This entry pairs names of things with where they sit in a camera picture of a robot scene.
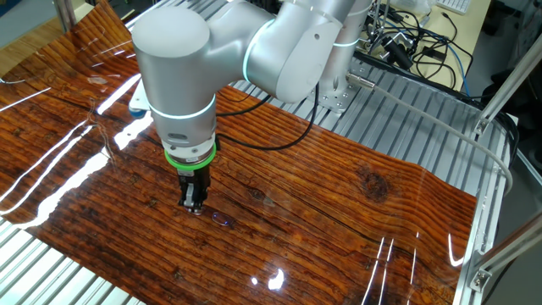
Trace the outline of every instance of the green ring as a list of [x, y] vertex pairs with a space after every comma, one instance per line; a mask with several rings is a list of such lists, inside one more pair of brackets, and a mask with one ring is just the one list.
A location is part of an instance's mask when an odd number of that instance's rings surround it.
[[217, 146], [216, 144], [213, 144], [213, 150], [211, 151], [209, 157], [207, 157], [203, 162], [193, 165], [180, 164], [179, 162], [173, 160], [171, 156], [169, 156], [168, 152], [165, 151], [165, 149], [163, 150], [163, 153], [166, 155], [166, 160], [168, 160], [169, 164], [173, 165], [173, 167], [175, 167], [176, 169], [183, 171], [193, 171], [197, 169], [202, 169], [208, 166], [211, 161], [213, 161], [214, 156], [216, 156], [217, 154]]

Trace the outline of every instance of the small object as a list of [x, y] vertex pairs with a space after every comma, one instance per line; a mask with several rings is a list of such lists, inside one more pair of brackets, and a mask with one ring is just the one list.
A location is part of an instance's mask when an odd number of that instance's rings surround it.
[[219, 225], [231, 225], [235, 220], [231, 216], [224, 213], [214, 212], [213, 221]]
[[140, 118], [144, 117], [145, 114], [147, 113], [146, 110], [139, 110], [139, 109], [132, 109], [132, 108], [128, 108], [128, 111], [130, 111], [130, 114], [135, 119], [140, 119]]
[[389, 37], [382, 39], [382, 45], [384, 46], [384, 50], [390, 53], [388, 63], [397, 63], [399, 67], [405, 70], [409, 70], [412, 67], [412, 61], [408, 58], [407, 50], [404, 47], [399, 46]]
[[437, 0], [437, 5], [451, 12], [465, 14], [471, 0]]
[[432, 59], [439, 60], [441, 62], [444, 62], [446, 60], [446, 54], [439, 52], [433, 48], [430, 47], [423, 47], [422, 54], [425, 56], [429, 56]]

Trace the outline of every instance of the glossy wood surface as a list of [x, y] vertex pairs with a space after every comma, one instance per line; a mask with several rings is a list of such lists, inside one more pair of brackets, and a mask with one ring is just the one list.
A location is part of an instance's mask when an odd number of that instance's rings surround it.
[[[452, 303], [474, 197], [315, 126], [281, 152], [223, 141], [189, 214], [152, 121], [128, 112], [133, 54], [101, 3], [8, 73], [25, 82], [0, 85], [3, 217], [147, 304]], [[269, 146], [306, 126], [268, 104], [218, 120]]]

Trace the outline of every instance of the blue cable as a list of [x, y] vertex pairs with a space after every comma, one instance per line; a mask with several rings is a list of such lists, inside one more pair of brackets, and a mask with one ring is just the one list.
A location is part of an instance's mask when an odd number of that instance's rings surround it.
[[457, 58], [457, 62], [459, 63], [459, 68], [461, 68], [461, 77], [463, 78], [463, 84], [465, 85], [465, 92], [467, 93], [467, 96], [470, 97], [471, 92], [468, 90], [467, 77], [465, 76], [465, 70], [463, 69], [463, 64], [461, 60], [459, 59], [459, 55], [457, 55], [456, 50], [454, 50], [453, 47], [450, 47], [450, 45], [446, 45], [446, 46], [450, 49], [452, 53], [454, 53], [454, 55]]

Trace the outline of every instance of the wood grain surface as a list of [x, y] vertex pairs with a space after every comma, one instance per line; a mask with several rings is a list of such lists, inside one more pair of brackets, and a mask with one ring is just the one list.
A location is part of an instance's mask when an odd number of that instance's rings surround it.
[[[281, 152], [224, 140], [189, 214], [152, 120], [128, 112], [133, 54], [105, 2], [8, 73], [25, 81], [0, 84], [3, 217], [147, 304], [452, 303], [474, 197], [315, 126]], [[218, 119], [259, 145], [306, 126], [269, 104]]]

